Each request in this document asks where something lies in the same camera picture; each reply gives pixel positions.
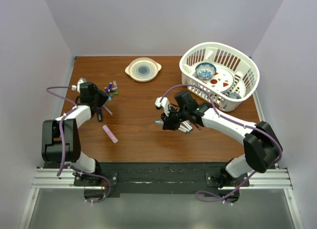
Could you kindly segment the white plate red shapes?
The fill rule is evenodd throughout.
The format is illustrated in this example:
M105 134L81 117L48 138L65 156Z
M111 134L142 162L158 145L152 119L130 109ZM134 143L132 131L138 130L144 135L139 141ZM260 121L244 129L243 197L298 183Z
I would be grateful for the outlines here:
M234 76L230 71L217 67L215 75L207 83L212 90L225 93L233 86Z

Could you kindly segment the blue white bowl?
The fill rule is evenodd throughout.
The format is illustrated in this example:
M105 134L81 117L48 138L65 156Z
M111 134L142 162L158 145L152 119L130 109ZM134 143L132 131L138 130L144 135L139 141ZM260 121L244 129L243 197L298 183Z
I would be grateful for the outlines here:
M216 73L216 67L208 62L200 63L195 68L196 75L201 79L210 79Z

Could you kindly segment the small blue patterned dish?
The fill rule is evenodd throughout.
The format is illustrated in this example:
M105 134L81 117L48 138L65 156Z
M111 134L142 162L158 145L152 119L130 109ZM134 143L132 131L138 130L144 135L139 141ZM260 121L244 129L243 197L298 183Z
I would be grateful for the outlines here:
M229 94L229 98L231 98L231 99L241 99L241 96L237 92L231 92Z

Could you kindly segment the lavender highlighter pen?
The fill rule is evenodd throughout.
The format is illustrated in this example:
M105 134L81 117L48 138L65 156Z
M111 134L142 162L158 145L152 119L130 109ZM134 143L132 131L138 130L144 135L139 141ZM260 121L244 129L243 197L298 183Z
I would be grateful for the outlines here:
M116 144L118 142L118 139L116 136L112 133L112 131L108 128L107 125L102 126L103 131L106 133L106 135L110 138L110 140Z

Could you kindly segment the white marker green cap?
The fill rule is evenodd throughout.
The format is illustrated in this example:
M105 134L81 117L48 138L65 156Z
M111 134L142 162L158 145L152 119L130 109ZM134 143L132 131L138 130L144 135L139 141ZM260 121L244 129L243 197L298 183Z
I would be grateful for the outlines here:
M190 133L190 130L185 128L185 127L183 127L183 126L180 126L178 130L183 132L183 133L185 133L185 134Z

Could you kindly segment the white plastic basket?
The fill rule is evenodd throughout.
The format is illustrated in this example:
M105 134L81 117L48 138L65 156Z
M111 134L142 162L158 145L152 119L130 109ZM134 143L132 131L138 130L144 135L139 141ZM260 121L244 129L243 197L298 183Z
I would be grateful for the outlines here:
M217 42L204 42L188 50L179 62L182 84L204 100L212 98L223 112L236 109L256 90L257 65L241 51Z

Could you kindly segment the cream plate with spiral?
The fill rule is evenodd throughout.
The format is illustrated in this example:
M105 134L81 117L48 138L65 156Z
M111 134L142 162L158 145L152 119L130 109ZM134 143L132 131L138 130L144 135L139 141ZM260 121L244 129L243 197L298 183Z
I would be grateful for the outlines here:
M162 66L151 58L141 57L133 60L125 73L134 81L149 82L156 78Z

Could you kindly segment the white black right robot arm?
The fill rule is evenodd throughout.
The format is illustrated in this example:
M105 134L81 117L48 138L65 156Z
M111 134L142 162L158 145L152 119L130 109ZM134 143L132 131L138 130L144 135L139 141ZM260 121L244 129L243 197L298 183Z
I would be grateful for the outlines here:
M282 148L267 122L255 124L217 112L211 104L198 104L187 90L175 94L174 99L176 105L166 97L155 101L156 108L163 111L161 119L164 130L177 130L181 123L189 121L224 133L243 145L244 154L231 159L214 176L218 182L231 186L238 177L250 171L264 173L280 157Z

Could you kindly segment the light blue highlighter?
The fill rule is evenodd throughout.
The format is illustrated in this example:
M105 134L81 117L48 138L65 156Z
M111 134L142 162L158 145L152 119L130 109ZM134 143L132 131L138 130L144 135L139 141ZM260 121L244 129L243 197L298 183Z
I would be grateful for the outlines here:
M164 124L163 121L161 121L161 120L156 120L155 123L159 124L159 125L163 125Z

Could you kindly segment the pink highlighter pen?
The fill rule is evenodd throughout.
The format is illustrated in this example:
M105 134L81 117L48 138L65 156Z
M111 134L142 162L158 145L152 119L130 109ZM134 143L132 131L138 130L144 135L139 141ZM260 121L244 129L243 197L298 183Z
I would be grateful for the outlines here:
M103 108L104 108L110 115L113 115L113 113L112 113L105 105L103 105Z

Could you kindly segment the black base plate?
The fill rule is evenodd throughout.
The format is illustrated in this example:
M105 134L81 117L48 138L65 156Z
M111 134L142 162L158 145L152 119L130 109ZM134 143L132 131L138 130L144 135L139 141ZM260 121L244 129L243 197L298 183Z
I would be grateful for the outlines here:
M86 199L118 198L121 194L195 194L199 190L224 197L219 189L239 186L246 174L224 184L215 180L225 163L100 163L104 181L91 185L75 176Z

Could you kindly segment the black purple highlighter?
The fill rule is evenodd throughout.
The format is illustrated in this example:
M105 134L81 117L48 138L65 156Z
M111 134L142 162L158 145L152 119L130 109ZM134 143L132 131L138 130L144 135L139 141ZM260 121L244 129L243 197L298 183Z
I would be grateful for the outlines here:
M97 119L98 119L98 122L102 122L103 121L103 114L101 111L97 112Z

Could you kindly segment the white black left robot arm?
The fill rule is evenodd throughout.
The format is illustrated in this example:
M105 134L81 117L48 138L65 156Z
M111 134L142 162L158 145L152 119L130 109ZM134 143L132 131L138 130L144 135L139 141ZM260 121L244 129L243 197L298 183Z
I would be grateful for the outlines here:
M70 89L79 93L80 102L75 102L57 93L53 89ZM89 121L110 98L109 92L98 88L96 84L80 79L72 86L52 86L46 91L58 98L70 102L73 107L58 118L45 120L42 125L42 158L46 163L59 164L56 176L60 178L65 168L75 171L75 176L90 185L99 185L104 181L100 164L81 150L78 129Z

